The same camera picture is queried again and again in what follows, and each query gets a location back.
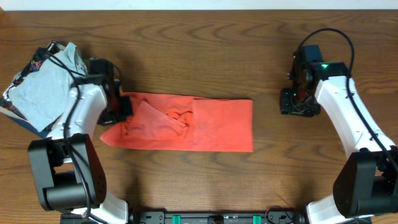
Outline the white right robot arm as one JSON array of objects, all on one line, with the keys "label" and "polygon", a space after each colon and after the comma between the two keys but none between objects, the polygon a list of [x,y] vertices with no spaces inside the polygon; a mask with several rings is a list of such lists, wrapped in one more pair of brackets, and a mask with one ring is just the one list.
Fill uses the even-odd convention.
[{"label": "white right robot arm", "polygon": [[281,113],[312,117],[325,110],[346,162],[333,193],[306,206],[308,223],[349,223],[397,212],[397,146],[377,125],[342,62],[300,63],[281,93]]}]

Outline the red printed t-shirt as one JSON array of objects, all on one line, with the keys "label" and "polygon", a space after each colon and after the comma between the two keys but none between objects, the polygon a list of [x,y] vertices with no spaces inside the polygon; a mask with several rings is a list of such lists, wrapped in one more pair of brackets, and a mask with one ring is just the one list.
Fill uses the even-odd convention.
[{"label": "red printed t-shirt", "polygon": [[133,114],[105,131],[109,146],[140,150],[253,152],[252,100],[126,93]]}]

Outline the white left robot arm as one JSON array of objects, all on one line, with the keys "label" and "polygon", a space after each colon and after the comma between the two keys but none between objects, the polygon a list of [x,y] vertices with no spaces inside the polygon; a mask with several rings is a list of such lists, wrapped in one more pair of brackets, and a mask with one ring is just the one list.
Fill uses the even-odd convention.
[{"label": "white left robot arm", "polygon": [[69,91],[68,106],[53,130],[30,143],[28,155],[40,206],[60,212],[60,223],[128,223],[128,204],[107,189],[92,137],[102,116],[112,124],[112,115],[130,112],[119,80],[81,82]]}]

